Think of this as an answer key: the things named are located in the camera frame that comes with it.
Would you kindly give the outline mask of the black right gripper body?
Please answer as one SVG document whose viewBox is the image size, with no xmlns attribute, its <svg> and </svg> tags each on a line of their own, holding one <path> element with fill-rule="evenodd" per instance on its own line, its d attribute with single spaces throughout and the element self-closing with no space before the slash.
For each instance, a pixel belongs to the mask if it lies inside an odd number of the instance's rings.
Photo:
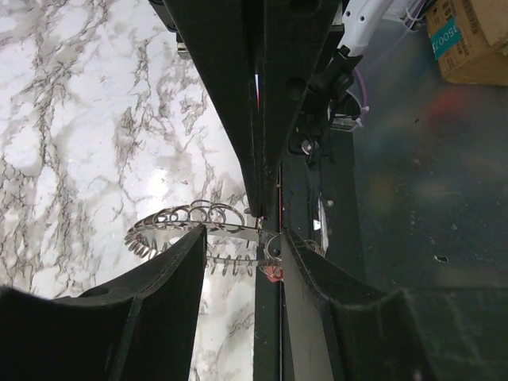
<svg viewBox="0 0 508 381">
<path fill-rule="evenodd" d="M 156 14 L 159 16 L 160 20 L 163 22 L 164 26 L 171 33 L 175 34 L 175 40 L 177 45 L 177 53 L 179 57 L 183 60 L 191 60 L 191 54 L 187 49 L 186 44 L 183 42 L 182 37 L 179 34 L 179 31 L 172 19 L 172 16 L 169 13 L 168 8 L 165 6 L 163 1 L 160 0 L 149 0 L 152 8 L 156 11 Z M 330 49 L 335 49 L 339 44 L 342 36 L 344 35 L 344 25 L 342 21 L 343 9 L 345 8 L 344 2 L 339 1 L 339 7 L 333 19 L 333 23 L 325 42 L 324 51 L 327 52 Z"/>
</svg>

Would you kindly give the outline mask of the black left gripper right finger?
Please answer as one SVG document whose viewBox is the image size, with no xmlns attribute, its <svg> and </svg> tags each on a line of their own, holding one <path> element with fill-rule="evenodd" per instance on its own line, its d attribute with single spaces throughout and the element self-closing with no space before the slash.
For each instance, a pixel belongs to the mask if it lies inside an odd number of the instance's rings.
<svg viewBox="0 0 508 381">
<path fill-rule="evenodd" d="M 289 229 L 281 254 L 297 380 L 506 379 L 506 289 L 385 293 Z"/>
</svg>

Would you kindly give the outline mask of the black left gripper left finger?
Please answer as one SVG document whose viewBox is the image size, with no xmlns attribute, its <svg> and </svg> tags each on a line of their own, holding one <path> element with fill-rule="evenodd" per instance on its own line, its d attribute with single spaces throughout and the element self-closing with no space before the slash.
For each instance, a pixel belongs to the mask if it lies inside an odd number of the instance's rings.
<svg viewBox="0 0 508 381">
<path fill-rule="evenodd" d="M 1 289 L 4 380 L 186 380 L 206 266 L 196 227 L 78 297 Z"/>
</svg>

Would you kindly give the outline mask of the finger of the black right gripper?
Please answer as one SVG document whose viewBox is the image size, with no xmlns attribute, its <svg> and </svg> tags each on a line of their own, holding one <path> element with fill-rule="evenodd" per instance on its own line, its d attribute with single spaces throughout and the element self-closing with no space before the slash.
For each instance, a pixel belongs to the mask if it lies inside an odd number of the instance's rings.
<svg viewBox="0 0 508 381">
<path fill-rule="evenodd" d="M 262 215 L 262 136 L 248 1 L 166 1 L 241 166 L 251 215 Z"/>
<path fill-rule="evenodd" d="M 275 204 L 283 150 L 340 4 L 339 1 L 264 2 L 257 217 L 269 216 Z"/>
</svg>

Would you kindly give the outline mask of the metal disc keyring organizer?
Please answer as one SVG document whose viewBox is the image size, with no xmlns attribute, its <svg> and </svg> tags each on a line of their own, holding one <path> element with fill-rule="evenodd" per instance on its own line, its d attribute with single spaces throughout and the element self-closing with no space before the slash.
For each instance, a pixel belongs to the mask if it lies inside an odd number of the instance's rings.
<svg viewBox="0 0 508 381">
<path fill-rule="evenodd" d="M 192 229 L 202 228 L 209 240 L 206 266 L 210 274 L 244 272 L 252 276 L 256 270 L 264 274 L 265 266 L 283 270 L 282 234 L 268 228 L 266 220 L 265 217 L 249 219 L 245 211 L 223 202 L 196 199 L 140 219 L 125 234 L 124 244 L 132 254 L 150 260 Z"/>
</svg>

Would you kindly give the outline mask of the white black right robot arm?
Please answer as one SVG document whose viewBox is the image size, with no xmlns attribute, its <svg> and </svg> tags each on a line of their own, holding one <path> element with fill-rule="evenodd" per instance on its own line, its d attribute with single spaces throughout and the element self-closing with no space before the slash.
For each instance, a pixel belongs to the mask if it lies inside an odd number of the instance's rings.
<svg viewBox="0 0 508 381">
<path fill-rule="evenodd" d="M 275 205 L 279 164 L 302 115 L 352 84 L 388 1 L 154 1 L 196 66 L 237 155 L 253 217 Z"/>
</svg>

